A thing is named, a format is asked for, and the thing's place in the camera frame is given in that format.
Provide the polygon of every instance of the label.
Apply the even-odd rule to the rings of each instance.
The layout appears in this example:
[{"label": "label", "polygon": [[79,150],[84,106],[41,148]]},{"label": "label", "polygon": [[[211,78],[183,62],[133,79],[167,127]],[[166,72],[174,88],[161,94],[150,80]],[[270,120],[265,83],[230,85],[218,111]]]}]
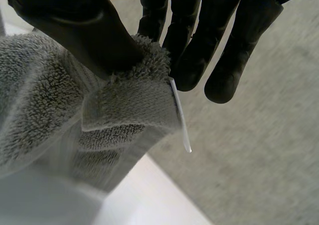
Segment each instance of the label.
[{"label": "label", "polygon": [[179,113],[179,117],[180,117],[180,121],[181,121],[181,126],[182,126],[184,147],[185,147],[185,149],[186,149],[186,151],[188,153],[191,153],[191,147],[190,147],[187,127],[186,127],[185,117],[184,117],[183,110],[181,108],[181,103],[180,103],[180,99],[179,99],[179,96],[178,96],[175,80],[172,77],[170,77],[169,81],[170,81],[170,85],[171,85],[171,87],[173,89],[173,93],[174,93],[175,100],[176,100],[176,103],[177,103],[177,109],[178,109],[178,113]]}]

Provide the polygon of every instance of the gray carpet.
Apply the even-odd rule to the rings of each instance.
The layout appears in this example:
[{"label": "gray carpet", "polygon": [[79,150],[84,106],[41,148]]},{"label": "gray carpet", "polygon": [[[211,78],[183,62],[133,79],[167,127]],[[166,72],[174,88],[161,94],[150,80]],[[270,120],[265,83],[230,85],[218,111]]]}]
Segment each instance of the gray carpet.
[{"label": "gray carpet", "polygon": [[[111,1],[134,34],[139,0]],[[203,80],[180,93],[193,152],[175,138],[150,152],[215,225],[319,224],[318,8],[318,0],[285,4],[234,99],[217,105],[203,87],[224,38]]]}]

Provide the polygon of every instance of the care tag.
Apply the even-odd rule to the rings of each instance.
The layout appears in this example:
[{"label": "care tag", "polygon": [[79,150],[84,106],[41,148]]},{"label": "care tag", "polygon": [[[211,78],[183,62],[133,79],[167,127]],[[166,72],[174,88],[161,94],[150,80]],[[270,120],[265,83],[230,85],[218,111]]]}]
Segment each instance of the care tag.
[{"label": "care tag", "polygon": [[190,147],[187,127],[186,127],[185,117],[184,117],[183,110],[181,108],[181,103],[180,103],[180,99],[179,99],[179,96],[178,96],[175,80],[174,80],[174,78],[170,77],[169,81],[170,81],[170,85],[171,85],[171,87],[173,89],[173,93],[174,93],[175,100],[176,100],[176,103],[177,103],[177,109],[178,109],[178,113],[179,113],[179,117],[180,117],[180,121],[181,121],[182,132],[183,132],[184,147],[185,147],[185,149],[186,149],[186,151],[188,153],[191,153],[191,147]]}]

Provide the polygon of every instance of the black glove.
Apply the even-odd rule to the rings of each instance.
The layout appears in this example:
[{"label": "black glove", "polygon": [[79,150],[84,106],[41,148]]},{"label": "black glove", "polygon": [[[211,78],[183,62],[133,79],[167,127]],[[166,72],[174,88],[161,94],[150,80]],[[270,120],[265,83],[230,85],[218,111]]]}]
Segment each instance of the black glove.
[{"label": "black glove", "polygon": [[142,52],[109,0],[8,0],[17,14],[105,79],[127,70]]},{"label": "black glove", "polygon": [[[224,52],[206,85],[205,94],[216,103],[232,99],[245,65],[260,36],[282,12],[288,0],[202,0],[199,24],[190,41],[200,0],[171,0],[173,12],[163,47],[171,56],[171,76],[180,91],[192,90],[209,64],[227,23],[239,4]],[[139,33],[158,41],[168,0],[141,0]]]}]

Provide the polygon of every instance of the finger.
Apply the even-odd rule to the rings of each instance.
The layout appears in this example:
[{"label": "finger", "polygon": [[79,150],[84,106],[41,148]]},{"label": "finger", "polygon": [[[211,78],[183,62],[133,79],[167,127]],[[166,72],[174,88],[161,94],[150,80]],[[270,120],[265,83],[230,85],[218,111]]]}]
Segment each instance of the finger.
[{"label": "finger", "polygon": [[190,40],[199,4],[200,0],[171,0],[173,15],[163,47],[170,52],[173,66]]},{"label": "finger", "polygon": [[166,20],[168,0],[141,0],[143,17],[138,33],[159,41]]},{"label": "finger", "polygon": [[208,99],[220,104],[232,99],[260,36],[282,10],[275,0],[240,1],[224,52],[205,85]]},{"label": "finger", "polygon": [[143,53],[128,34],[109,0],[93,0],[86,11],[51,13],[8,0],[17,14],[47,34],[102,79],[129,70]]},{"label": "finger", "polygon": [[171,72],[180,91],[190,91],[207,68],[239,0],[202,0],[196,33]]}]

